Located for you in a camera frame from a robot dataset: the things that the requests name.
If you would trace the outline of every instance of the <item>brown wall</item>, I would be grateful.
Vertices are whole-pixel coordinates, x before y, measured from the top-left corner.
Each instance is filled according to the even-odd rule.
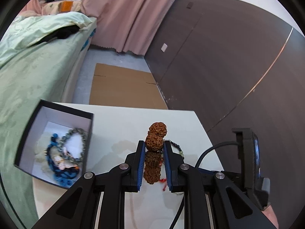
[[[305,167],[300,33],[293,30],[274,66],[239,102],[274,62],[291,29],[239,0],[176,0],[145,56],[168,108],[194,110],[213,144],[234,139],[233,127],[250,127],[258,135],[261,173],[271,179],[280,228],[289,228],[305,204],[305,178],[299,177]],[[217,154],[225,170],[239,171],[234,147]]]

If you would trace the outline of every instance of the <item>silver screw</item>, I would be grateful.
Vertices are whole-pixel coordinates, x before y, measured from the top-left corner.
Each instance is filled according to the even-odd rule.
[[[217,177],[218,179],[224,179],[224,178],[225,178],[225,174],[223,174],[223,173],[221,173],[221,172],[217,172],[217,173],[216,173],[216,177]]]
[[[187,169],[190,168],[190,166],[188,164],[182,164],[182,165],[180,165],[180,168],[184,169],[184,170],[187,170]]]
[[[120,169],[128,169],[128,164],[120,164]]]
[[[90,179],[91,177],[93,177],[92,172],[86,172],[83,176],[85,179]]]

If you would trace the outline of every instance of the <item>pink curtain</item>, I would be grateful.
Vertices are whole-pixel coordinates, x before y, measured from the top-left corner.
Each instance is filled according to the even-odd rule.
[[[32,10],[37,14],[42,13],[42,8],[39,4],[38,0],[30,0],[20,12],[27,11],[27,10]]]
[[[144,55],[174,0],[82,1],[82,12],[98,18],[92,44]]]

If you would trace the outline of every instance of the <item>black object on bed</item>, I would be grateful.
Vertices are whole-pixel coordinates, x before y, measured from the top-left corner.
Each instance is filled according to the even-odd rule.
[[[79,31],[79,27],[77,25],[62,27],[54,32],[50,33],[49,35],[43,37],[40,41],[38,41],[35,45],[38,45],[43,42],[50,42],[54,39],[66,39],[71,34],[75,34]]]

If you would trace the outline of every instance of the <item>box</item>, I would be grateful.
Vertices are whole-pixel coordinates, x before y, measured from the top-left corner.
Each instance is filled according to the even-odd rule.
[[[151,73],[99,63],[89,104],[167,109]]]
[[[60,104],[40,100],[32,113],[16,152],[14,165],[27,174],[61,188],[69,186],[60,184],[54,178],[54,172],[48,165],[45,150],[50,145],[53,133],[58,134],[57,142],[65,136],[69,129],[82,128],[85,133],[85,149],[79,173],[72,179],[75,182],[86,172],[87,153],[91,139],[93,114]],[[82,137],[74,133],[64,146],[74,158],[79,158],[82,152]],[[52,148],[52,153],[57,153],[57,148]]]

